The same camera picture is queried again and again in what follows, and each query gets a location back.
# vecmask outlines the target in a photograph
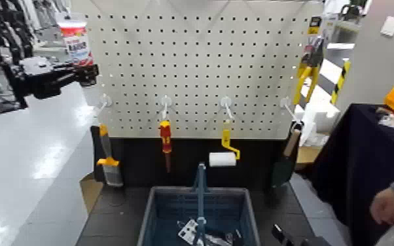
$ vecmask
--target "black table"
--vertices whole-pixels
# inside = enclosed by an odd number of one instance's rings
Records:
[[[373,197],[394,181],[394,129],[378,124],[377,107],[351,105],[313,166],[313,187],[349,227],[353,246],[375,245],[389,228],[369,213]]]
[[[105,187],[77,246],[136,245],[148,196],[149,188],[127,188],[123,192]],[[251,191],[251,199],[261,245],[280,245],[271,234],[275,223],[292,234],[297,245],[304,238],[314,237],[289,184],[275,190],[271,196],[265,196],[261,191]]]

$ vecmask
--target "hand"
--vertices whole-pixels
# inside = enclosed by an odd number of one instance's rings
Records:
[[[377,193],[371,203],[370,212],[378,224],[382,221],[394,224],[394,190],[387,188]]]

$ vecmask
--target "plastic basket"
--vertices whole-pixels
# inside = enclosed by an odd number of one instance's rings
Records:
[[[244,188],[209,188],[203,202],[206,226],[224,232],[239,230],[244,246],[259,246],[249,192]],[[187,187],[156,186],[150,196],[137,246],[186,246],[177,221],[198,217],[198,193]]]

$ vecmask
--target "pegboard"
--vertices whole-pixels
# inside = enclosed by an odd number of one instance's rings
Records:
[[[296,67],[317,1],[72,0],[85,14],[112,137],[158,137],[164,95],[173,137],[285,139]]]

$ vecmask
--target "yellow and black striped pole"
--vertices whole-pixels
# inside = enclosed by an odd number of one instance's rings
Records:
[[[338,83],[336,84],[336,86],[334,87],[334,90],[331,94],[331,104],[335,105],[336,101],[338,100],[338,94],[339,94],[339,90],[342,88],[342,86],[344,85],[345,82],[345,76],[349,71],[349,67],[351,65],[351,62],[349,61],[345,61],[344,63],[344,67],[342,68],[342,72],[339,76],[339,80]]]

